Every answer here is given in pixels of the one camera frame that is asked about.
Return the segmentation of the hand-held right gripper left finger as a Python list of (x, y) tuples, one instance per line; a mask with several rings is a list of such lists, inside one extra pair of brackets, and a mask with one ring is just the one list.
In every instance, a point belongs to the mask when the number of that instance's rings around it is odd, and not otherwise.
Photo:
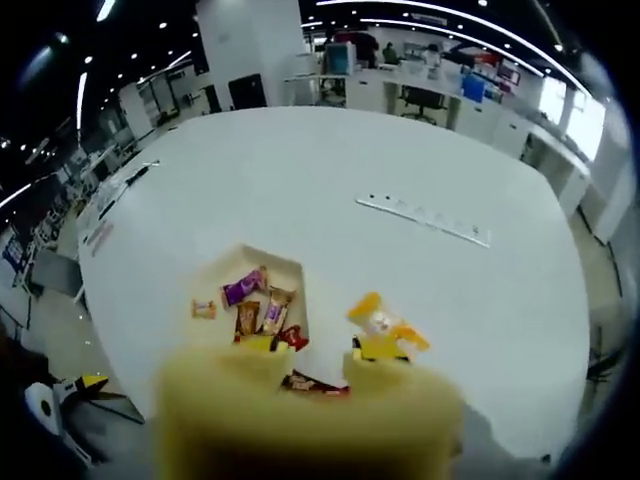
[(294, 348), (277, 336), (248, 335), (240, 336), (233, 342), (234, 346), (266, 353), (291, 353)]

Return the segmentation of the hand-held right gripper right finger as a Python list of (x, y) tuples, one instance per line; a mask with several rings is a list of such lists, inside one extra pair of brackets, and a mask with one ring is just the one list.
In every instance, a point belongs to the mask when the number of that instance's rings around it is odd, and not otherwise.
[(394, 411), (429, 437), (431, 450), (447, 451), (455, 463), (538, 461), (511, 455), (496, 440), (489, 420), (464, 401), (456, 385), (437, 371), (413, 365), (392, 338), (355, 337), (352, 357), (352, 367), (365, 376), (351, 380), (351, 391), (391, 391), (398, 403)]

